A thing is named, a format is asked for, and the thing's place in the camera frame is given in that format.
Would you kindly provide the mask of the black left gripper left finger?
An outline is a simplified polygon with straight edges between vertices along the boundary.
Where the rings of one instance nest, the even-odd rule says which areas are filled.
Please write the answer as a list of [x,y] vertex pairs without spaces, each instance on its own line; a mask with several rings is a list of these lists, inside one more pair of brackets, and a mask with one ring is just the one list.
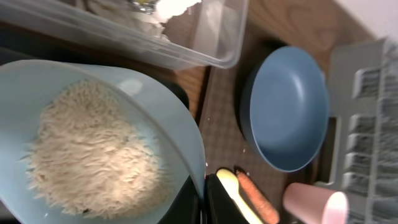
[[190,176],[158,224],[200,224],[201,205]]

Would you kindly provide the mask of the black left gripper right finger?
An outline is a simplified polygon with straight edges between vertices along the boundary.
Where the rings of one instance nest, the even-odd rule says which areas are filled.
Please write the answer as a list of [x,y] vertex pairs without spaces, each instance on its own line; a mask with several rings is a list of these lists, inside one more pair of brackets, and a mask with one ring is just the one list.
[[209,224],[248,224],[215,174],[206,177],[205,208]]

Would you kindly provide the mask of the white rice pile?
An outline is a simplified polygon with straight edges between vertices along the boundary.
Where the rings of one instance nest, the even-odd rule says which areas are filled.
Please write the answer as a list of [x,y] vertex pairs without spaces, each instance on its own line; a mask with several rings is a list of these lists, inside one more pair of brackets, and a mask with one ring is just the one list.
[[139,217],[173,193],[158,146],[94,80],[68,85],[42,110],[27,160],[29,187],[69,215]]

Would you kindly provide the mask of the light blue bowl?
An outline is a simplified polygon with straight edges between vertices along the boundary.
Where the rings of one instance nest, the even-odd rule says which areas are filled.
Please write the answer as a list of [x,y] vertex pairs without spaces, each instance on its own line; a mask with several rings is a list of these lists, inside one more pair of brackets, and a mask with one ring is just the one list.
[[186,106],[162,83],[134,70],[101,65],[19,60],[1,66],[1,202],[21,223],[86,223],[36,198],[24,160],[34,140],[42,109],[67,85],[92,78],[107,84],[149,144],[159,143],[174,192],[164,205],[118,223],[158,223],[187,177],[204,198],[205,150],[198,126]]

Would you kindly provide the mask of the white paper napkin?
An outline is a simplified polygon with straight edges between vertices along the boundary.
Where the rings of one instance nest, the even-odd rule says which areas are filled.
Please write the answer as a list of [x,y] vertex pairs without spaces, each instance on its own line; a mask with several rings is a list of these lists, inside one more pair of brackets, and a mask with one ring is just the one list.
[[201,0],[159,0],[155,11],[145,14],[135,11],[127,0],[85,1],[87,10],[93,14],[166,42],[169,38],[163,33],[164,24],[199,3]]

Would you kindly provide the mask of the silver green snack wrapper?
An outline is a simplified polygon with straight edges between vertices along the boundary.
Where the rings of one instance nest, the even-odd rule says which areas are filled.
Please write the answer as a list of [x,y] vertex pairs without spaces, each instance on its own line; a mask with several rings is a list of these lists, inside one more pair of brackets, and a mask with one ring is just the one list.
[[127,2],[137,12],[152,14],[159,0],[127,0]]

